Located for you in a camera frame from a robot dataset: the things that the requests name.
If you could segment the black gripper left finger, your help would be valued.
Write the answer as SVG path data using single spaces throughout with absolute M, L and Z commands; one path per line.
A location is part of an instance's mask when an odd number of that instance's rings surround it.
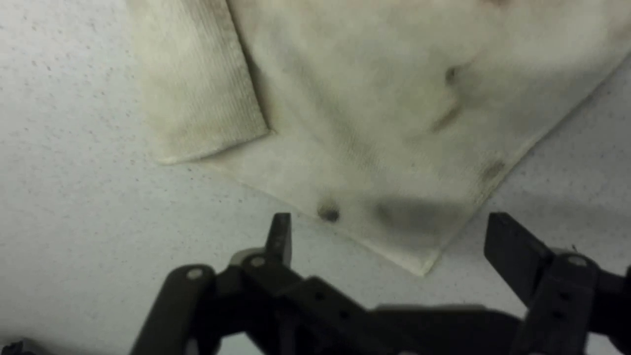
M 360 307 L 319 277 L 289 269 L 291 214 L 272 216 L 266 242 L 240 250 L 222 271 L 171 269 L 130 355 L 216 355 L 246 335 L 262 355 L 366 355 Z

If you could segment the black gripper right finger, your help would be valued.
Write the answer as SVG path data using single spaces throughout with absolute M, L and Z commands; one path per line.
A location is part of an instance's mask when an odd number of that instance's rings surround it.
M 488 214 L 483 254 L 526 307 L 510 355 L 585 355 L 591 333 L 631 355 L 628 273 L 548 246 L 508 212 Z

